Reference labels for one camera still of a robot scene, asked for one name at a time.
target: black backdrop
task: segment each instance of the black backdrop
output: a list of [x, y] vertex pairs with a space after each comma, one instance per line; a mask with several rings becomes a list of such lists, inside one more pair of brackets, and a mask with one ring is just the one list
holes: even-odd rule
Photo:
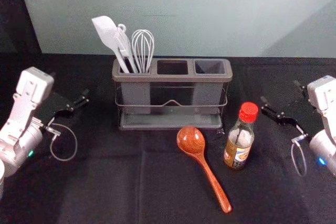
[[0, 0], [0, 28], [0, 52], [41, 52], [24, 0]]
[[[0, 55], [0, 124], [8, 118], [20, 72], [30, 66], [56, 72], [54, 90], [74, 99], [86, 87], [90, 103], [71, 120], [79, 141], [70, 162], [53, 159], [44, 137], [20, 171], [5, 180], [0, 223], [333, 223], [335, 178], [303, 144], [308, 163], [299, 177], [290, 157], [291, 127], [259, 115], [245, 169], [223, 164], [225, 139], [203, 131], [206, 159], [227, 192], [233, 212], [224, 215], [201, 168], [176, 146], [177, 131], [119, 131], [111, 80], [112, 57]], [[227, 131], [244, 101], [264, 95], [283, 106], [301, 97], [292, 83], [336, 75], [335, 59], [229, 58]], [[71, 154], [72, 143], [59, 144]]]

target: wooden ladle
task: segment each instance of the wooden ladle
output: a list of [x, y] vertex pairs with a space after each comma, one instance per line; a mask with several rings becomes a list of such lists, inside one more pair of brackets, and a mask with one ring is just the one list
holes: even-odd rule
[[201, 165], [223, 212], [230, 212], [232, 210], [230, 202], [204, 158], [205, 140], [201, 132], [192, 126], [183, 127], [177, 134], [177, 145], [185, 154], [194, 158]]

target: glass bottle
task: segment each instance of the glass bottle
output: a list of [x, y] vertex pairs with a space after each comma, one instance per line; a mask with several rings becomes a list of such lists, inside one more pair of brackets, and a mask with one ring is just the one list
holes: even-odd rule
[[258, 106], [252, 102], [241, 105], [238, 120], [229, 131], [224, 150], [224, 163], [232, 169], [242, 169], [254, 141], [253, 124]]

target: wire whisk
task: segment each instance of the wire whisk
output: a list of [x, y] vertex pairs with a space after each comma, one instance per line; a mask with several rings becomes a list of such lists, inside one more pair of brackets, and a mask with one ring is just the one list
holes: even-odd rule
[[153, 34], [148, 30], [136, 30], [132, 34], [132, 51], [139, 73], [148, 73], [154, 54]]

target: bottle label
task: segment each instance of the bottle label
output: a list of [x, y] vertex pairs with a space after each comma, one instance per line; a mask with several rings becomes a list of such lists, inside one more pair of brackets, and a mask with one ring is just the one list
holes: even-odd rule
[[231, 141], [227, 141], [227, 145], [224, 151], [225, 164], [233, 169], [242, 168], [245, 164], [250, 149], [251, 146], [242, 148], [234, 145]]

